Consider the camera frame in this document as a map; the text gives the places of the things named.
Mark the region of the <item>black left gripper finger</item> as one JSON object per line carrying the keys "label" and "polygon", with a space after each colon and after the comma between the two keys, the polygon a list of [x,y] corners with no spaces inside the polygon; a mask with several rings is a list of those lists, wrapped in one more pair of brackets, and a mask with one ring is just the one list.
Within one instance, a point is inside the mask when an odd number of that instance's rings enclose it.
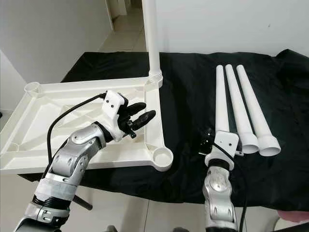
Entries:
{"label": "black left gripper finger", "polygon": [[144,110],[145,108],[146,108],[145,102],[135,102],[133,104],[126,106],[123,109],[123,116],[131,117],[133,115],[136,115],[138,112]]}
{"label": "black left gripper finger", "polygon": [[141,116],[139,116],[135,121],[133,121],[133,130],[139,130],[146,126],[148,122],[152,121],[152,119],[156,116],[156,111],[146,111]]}

